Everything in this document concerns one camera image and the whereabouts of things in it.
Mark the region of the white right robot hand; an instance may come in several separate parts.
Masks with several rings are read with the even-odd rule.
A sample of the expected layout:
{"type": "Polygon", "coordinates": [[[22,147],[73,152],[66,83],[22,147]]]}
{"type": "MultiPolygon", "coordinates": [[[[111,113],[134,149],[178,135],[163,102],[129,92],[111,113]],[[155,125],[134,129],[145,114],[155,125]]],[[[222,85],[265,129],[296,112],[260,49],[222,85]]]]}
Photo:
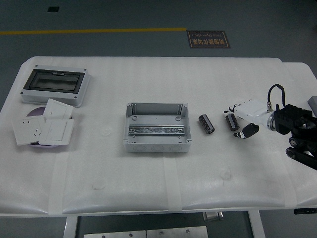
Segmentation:
{"type": "Polygon", "coordinates": [[[233,136],[241,139],[247,139],[256,134],[263,125],[267,129],[273,129],[273,111],[267,111],[267,104],[258,100],[249,100],[241,104],[236,104],[224,111],[225,119],[233,131],[233,136]],[[243,129],[240,129],[238,118],[245,120],[247,124],[243,129]]]}

